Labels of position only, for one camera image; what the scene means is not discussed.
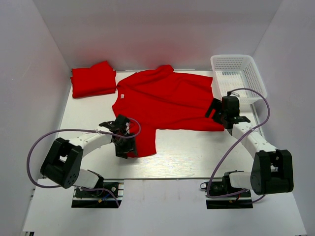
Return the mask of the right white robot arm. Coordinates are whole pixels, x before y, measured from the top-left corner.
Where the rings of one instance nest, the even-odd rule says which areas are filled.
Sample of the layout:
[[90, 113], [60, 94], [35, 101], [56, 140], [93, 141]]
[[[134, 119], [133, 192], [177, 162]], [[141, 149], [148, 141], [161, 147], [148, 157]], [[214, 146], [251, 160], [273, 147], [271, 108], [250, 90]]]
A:
[[207, 191], [211, 197], [218, 197], [219, 193], [234, 196], [242, 190], [252, 190], [257, 195], [287, 193], [293, 190], [291, 153], [286, 149], [276, 148], [254, 130], [251, 121], [240, 115], [237, 97], [213, 99], [205, 116], [223, 125], [253, 158], [250, 172], [226, 172], [219, 187], [208, 186]]

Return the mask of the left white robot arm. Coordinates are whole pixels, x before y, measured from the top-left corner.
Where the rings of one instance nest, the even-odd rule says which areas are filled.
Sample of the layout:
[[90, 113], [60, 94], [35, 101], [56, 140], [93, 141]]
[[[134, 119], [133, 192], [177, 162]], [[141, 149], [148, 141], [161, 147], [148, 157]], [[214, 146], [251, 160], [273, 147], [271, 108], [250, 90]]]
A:
[[103, 193], [103, 177], [93, 171], [81, 168], [83, 158], [94, 150], [113, 144], [117, 157], [127, 159], [128, 153], [136, 154], [135, 137], [141, 132], [141, 125], [132, 118], [122, 115], [114, 121], [105, 121], [94, 130], [65, 129], [65, 132], [84, 132], [83, 135], [54, 140], [41, 166], [40, 173], [58, 186], [68, 189], [72, 186], [87, 188], [93, 196]]

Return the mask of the folded red t-shirt stack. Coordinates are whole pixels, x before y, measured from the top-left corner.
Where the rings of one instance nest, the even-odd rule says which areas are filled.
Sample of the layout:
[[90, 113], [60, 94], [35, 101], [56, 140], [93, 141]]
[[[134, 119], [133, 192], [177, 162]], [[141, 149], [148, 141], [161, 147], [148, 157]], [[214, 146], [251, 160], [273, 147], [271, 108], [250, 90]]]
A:
[[108, 61], [89, 68], [73, 68], [71, 72], [73, 98], [107, 95], [116, 91], [116, 71]]

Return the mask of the white plastic basket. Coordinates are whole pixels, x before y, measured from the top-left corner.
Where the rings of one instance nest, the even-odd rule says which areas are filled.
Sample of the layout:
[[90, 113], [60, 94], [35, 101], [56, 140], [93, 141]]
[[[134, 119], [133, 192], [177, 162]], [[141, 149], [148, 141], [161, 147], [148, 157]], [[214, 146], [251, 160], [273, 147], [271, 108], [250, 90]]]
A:
[[215, 98], [221, 99], [228, 91], [242, 88], [234, 95], [241, 105], [251, 105], [261, 99], [252, 89], [267, 97], [267, 92], [254, 59], [249, 55], [214, 55], [210, 58], [213, 72], [212, 88]]

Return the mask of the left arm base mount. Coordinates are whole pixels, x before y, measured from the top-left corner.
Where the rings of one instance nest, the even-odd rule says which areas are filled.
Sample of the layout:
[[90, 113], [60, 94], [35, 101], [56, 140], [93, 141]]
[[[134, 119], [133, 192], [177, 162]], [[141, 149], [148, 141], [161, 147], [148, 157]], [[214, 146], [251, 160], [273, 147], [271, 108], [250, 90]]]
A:
[[84, 191], [75, 187], [72, 197], [72, 208], [119, 208], [124, 195], [123, 181], [105, 181], [103, 188], [108, 189], [115, 197], [105, 190]]

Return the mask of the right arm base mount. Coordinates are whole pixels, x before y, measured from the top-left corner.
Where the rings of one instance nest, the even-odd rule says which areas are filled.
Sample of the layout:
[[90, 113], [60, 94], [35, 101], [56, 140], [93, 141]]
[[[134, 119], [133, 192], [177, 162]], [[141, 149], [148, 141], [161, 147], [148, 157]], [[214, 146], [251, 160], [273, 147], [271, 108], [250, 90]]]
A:
[[200, 184], [200, 190], [210, 195], [206, 208], [211, 210], [253, 208], [250, 189], [250, 173], [245, 171], [226, 172], [221, 179]]

